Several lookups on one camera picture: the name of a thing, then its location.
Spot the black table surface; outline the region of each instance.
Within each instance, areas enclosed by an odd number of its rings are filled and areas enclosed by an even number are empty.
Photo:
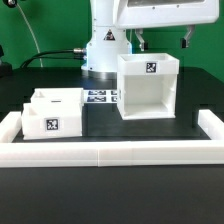
[[[0,78],[0,120],[22,111],[35,88],[116,89],[80,69],[17,69]],[[86,104],[83,137],[54,141],[208,139],[199,109],[224,120],[224,83],[181,68],[176,118],[123,121],[116,104]],[[23,142],[20,133],[14,142]],[[0,169],[0,223],[223,223],[224,166]]]

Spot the cable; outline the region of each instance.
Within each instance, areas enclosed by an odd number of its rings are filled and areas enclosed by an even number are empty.
[[[22,15],[22,17],[23,17],[23,19],[24,19],[26,25],[28,26],[28,28],[29,28],[29,30],[30,30],[30,33],[31,33],[31,35],[32,35],[32,37],[33,37],[33,40],[34,40],[34,43],[35,43],[35,45],[36,45],[37,52],[40,53],[40,48],[39,48],[39,45],[38,45],[36,36],[35,36],[35,34],[34,34],[34,32],[33,32],[33,29],[32,29],[32,27],[31,27],[31,25],[30,25],[28,19],[26,18],[25,13],[23,12],[22,8],[20,7],[20,5],[17,4],[17,6],[18,6],[18,9],[19,9],[19,11],[20,11],[20,13],[21,13],[21,15]],[[42,62],[42,59],[41,59],[41,58],[40,58],[40,66],[43,67],[43,62]]]
[[[76,60],[84,60],[83,55],[75,55],[73,57],[46,57],[44,55],[49,55],[49,54],[61,54],[61,53],[73,53],[73,50],[61,50],[61,51],[46,51],[42,52],[40,54],[34,55],[32,58],[24,61],[20,68],[26,68],[33,60],[36,59],[76,59]]]
[[[44,52],[41,52],[39,54],[34,55],[32,58],[24,61],[22,63],[22,65],[20,66],[20,68],[27,67],[34,59],[37,59],[37,58],[41,59],[41,56],[43,56],[43,55],[62,54],[62,53],[73,53],[73,49],[72,50],[70,49],[70,50],[55,50],[55,51],[44,51]]]

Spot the open white box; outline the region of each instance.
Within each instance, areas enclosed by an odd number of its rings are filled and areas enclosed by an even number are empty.
[[[168,54],[118,56],[117,106],[124,120],[174,118],[179,60]]]
[[[84,105],[83,88],[38,88],[34,90],[31,97],[31,103],[36,102],[62,102],[79,103],[80,108]]]
[[[82,111],[76,103],[24,104],[24,140],[82,136]]]

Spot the tall white box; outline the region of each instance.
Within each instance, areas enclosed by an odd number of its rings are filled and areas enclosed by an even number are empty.
[[[118,56],[117,106],[124,120],[175,118],[179,60],[165,53]]]

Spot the green backdrop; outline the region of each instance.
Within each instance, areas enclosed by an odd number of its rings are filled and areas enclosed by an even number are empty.
[[[41,51],[85,47],[91,38],[89,0],[26,0],[19,1],[25,12]],[[180,38],[186,27],[145,29],[149,42],[147,52],[169,53],[180,59],[182,66],[200,67],[224,81],[224,3],[220,0],[220,18],[214,24],[197,25],[190,48],[180,48]],[[0,1],[0,44],[4,61],[14,68],[37,53],[34,41],[18,8],[9,9]],[[133,37],[134,52],[140,52]],[[44,66],[75,66],[74,60],[44,60]],[[40,66],[39,61],[31,66]]]

